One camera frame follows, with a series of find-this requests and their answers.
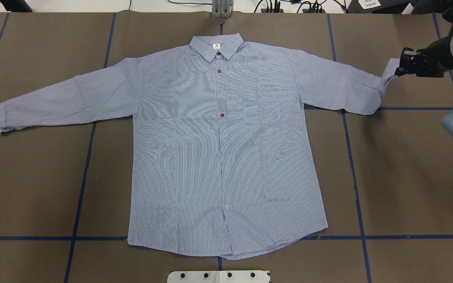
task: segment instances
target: brown table surface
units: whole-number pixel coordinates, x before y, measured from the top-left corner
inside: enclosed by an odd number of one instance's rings
[[[381,75],[403,47],[449,27],[433,15],[0,14],[0,102],[220,30]],[[450,74],[396,79],[370,116],[309,108],[329,229],[239,261],[127,245],[130,118],[0,135],[0,282],[166,282],[173,270],[218,269],[270,270],[278,283],[453,282],[453,139],[440,125],[451,108]]]

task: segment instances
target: white sticker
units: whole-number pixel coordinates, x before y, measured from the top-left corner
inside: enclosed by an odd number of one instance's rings
[[[363,9],[370,9],[381,5],[379,0],[358,0],[358,2]]]

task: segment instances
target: folded sleeve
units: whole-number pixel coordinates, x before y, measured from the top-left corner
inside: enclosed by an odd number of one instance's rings
[[[291,50],[293,73],[302,102],[331,110],[369,115],[381,105],[385,88],[399,65],[390,59],[382,77],[342,63]]]
[[[137,113],[144,89],[140,60],[127,58],[109,68],[77,75],[0,103],[0,133]]]

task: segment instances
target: striped shirt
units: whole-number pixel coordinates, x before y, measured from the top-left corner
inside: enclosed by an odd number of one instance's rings
[[[128,243],[242,259],[328,226],[303,104],[372,114],[388,80],[239,34],[194,37],[2,102],[0,132],[132,115]]]

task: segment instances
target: white mounting plate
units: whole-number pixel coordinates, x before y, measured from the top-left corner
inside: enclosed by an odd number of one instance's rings
[[[167,283],[270,283],[270,272],[263,270],[171,272],[167,277]]]

